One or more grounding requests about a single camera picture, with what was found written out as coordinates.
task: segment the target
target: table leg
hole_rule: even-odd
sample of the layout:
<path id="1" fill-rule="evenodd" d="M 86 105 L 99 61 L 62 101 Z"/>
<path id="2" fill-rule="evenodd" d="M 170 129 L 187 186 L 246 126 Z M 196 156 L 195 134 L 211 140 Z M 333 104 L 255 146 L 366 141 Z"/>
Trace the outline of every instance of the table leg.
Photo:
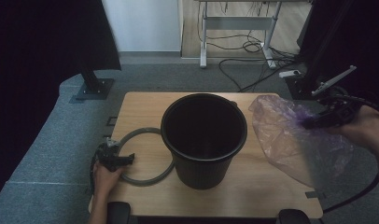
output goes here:
<path id="1" fill-rule="evenodd" d="M 261 43 L 261 47 L 265 55 L 265 59 L 268 61 L 268 65 L 272 69 L 276 68 L 276 64 L 274 64 L 274 59 L 272 57 L 271 49 L 269 48 L 269 46 L 271 44 L 272 35 L 274 34 L 274 27 L 276 26 L 277 17 L 279 15 L 281 6 L 282 6 L 282 2 L 277 2 L 276 11 L 274 12 L 274 15 L 272 17 L 271 27 L 269 28 L 269 32 L 265 38 L 265 43 Z"/>
<path id="2" fill-rule="evenodd" d="M 201 43 L 201 68 L 206 67 L 206 21 L 207 21 L 207 2 L 204 2 L 204 14 L 202 15 L 202 43 Z"/>

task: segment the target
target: black bucket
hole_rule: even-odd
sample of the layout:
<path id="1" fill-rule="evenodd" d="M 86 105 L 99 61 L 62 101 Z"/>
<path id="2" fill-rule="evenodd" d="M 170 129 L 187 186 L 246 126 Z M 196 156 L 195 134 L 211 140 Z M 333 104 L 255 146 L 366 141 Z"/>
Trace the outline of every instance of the black bucket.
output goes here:
<path id="1" fill-rule="evenodd" d="M 211 189 L 222 181 L 245 144 L 246 119 L 235 102 L 208 93 L 192 94 L 167 108 L 161 137 L 181 181 L 194 189 Z"/>

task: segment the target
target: white wall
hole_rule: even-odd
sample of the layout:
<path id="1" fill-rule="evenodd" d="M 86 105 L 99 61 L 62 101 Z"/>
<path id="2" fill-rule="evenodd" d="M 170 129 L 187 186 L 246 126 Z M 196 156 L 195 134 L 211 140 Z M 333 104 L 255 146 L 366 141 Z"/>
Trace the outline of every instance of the white wall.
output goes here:
<path id="1" fill-rule="evenodd" d="M 180 51 L 181 0 L 103 0 L 118 51 Z"/>

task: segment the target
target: plastic bag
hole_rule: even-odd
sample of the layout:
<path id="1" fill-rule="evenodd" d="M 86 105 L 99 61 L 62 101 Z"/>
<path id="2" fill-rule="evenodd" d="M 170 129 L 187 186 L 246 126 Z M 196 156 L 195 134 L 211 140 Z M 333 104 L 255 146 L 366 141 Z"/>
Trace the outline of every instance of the plastic bag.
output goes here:
<path id="1" fill-rule="evenodd" d="M 269 163 L 307 186 L 322 188 L 342 174 L 352 158 L 354 147 L 344 137 L 301 126 L 312 116 L 304 105 L 261 95 L 249 110 Z"/>

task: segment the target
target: human hand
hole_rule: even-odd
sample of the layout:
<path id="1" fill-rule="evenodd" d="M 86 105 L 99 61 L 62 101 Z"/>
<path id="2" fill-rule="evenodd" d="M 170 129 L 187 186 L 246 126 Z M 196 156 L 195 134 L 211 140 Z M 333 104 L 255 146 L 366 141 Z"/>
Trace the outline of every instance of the human hand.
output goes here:
<path id="1" fill-rule="evenodd" d="M 120 167 L 117 171 L 110 172 L 103 164 L 96 162 L 93 165 L 94 195 L 107 197 L 110 191 L 116 186 L 124 169 L 124 167 Z"/>
<path id="2" fill-rule="evenodd" d="M 328 128 L 328 133 L 341 134 L 354 144 L 366 147 L 379 159 L 379 112 L 362 106 L 349 124 Z"/>

